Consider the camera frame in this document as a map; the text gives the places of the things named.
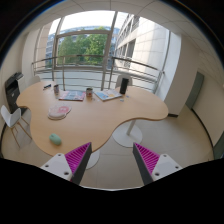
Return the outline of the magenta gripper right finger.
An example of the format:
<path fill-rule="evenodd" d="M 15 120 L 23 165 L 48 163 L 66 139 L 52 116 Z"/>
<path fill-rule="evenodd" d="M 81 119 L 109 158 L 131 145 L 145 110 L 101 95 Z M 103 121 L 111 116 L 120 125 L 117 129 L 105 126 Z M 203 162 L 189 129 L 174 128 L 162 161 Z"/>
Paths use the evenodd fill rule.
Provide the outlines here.
<path fill-rule="evenodd" d="M 182 169 L 168 154 L 158 154 L 138 143 L 133 144 L 133 155 L 145 185 Z"/>

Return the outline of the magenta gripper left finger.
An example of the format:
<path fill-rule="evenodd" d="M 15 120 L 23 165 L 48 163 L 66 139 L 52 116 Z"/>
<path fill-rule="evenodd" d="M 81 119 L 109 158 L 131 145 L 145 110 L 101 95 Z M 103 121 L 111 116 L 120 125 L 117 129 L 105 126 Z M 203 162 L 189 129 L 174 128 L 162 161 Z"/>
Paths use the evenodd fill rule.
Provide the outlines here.
<path fill-rule="evenodd" d="M 91 143 L 86 143 L 72 151 L 63 154 L 57 153 L 41 168 L 56 176 L 79 185 L 92 153 Z"/>

